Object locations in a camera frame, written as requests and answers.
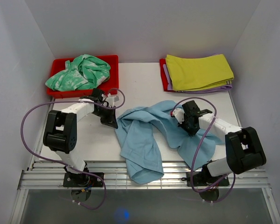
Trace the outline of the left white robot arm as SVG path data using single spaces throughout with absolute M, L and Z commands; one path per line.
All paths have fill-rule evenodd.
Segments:
M 89 186 L 91 177 L 87 173 L 87 163 L 77 149 L 77 124 L 89 114 L 100 117 L 103 125 L 117 129 L 115 102 L 119 99 L 110 93 L 104 94 L 94 89 L 89 96 L 81 97 L 78 102 L 62 110 L 51 110 L 47 116 L 43 144 L 55 152 L 61 159 L 66 172 L 66 179 L 74 186 Z

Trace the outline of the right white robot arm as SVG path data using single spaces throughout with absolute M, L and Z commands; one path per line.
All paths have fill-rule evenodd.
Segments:
M 194 100 L 186 102 L 171 113 L 178 125 L 190 136 L 199 130 L 215 135 L 225 144 L 226 157 L 209 161 L 200 172 L 190 172 L 183 178 L 188 186 L 229 185 L 227 175 L 239 175 L 266 164 L 266 156 L 257 131 L 253 127 L 232 125 L 208 109 L 201 110 Z

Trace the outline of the light blue trousers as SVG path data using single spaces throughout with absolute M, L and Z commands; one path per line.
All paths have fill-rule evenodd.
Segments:
M 154 138 L 156 127 L 170 148 L 176 149 L 187 165 L 194 164 L 198 169 L 214 155 L 216 145 L 221 140 L 204 129 L 195 136 L 189 136 L 170 116 L 175 106 L 172 100 L 161 101 L 151 107 L 135 107 L 125 111 L 117 118 L 115 130 L 120 156 L 126 161 L 126 168 L 131 180 L 137 184 L 146 184 L 163 177 L 161 152 Z

